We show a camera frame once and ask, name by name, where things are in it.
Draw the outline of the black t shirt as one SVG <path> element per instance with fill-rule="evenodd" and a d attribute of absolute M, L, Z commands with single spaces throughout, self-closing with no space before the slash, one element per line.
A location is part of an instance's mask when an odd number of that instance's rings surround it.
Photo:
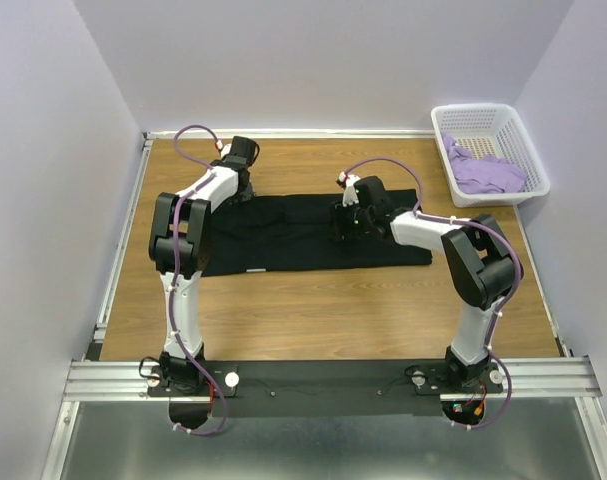
<path fill-rule="evenodd" d="M 256 196 L 212 214 L 212 253 L 205 277 L 251 271 L 313 271 L 428 266 L 432 253 L 371 234 L 337 241 L 331 207 L 339 194 Z"/>

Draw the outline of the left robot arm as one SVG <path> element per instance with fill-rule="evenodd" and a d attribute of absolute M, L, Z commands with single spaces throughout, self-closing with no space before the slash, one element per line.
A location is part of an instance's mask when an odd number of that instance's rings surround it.
<path fill-rule="evenodd" d="M 255 141 L 235 136 L 228 144 L 217 140 L 219 157 L 205 165 L 201 178 L 175 193 L 163 192 L 155 201 L 148 253 L 162 283 L 166 338 L 158 372 L 150 383 L 197 393 L 211 380 L 196 364 L 204 341 L 199 327 L 199 280 L 212 250 L 212 214 L 226 204 L 254 195 L 250 168 L 260 153 Z"/>

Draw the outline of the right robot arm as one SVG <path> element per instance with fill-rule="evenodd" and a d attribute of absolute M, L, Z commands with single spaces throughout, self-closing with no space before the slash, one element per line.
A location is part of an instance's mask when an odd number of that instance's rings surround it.
<path fill-rule="evenodd" d="M 498 223 L 490 215 L 445 218 L 418 207 L 395 207 L 376 176 L 342 172 L 337 184 L 343 190 L 342 199 L 331 207 L 337 240 L 370 236 L 445 256 L 462 307 L 456 335 L 446 349 L 443 379 L 454 391 L 468 390 L 489 369 L 497 321 L 523 277 L 521 262 Z"/>

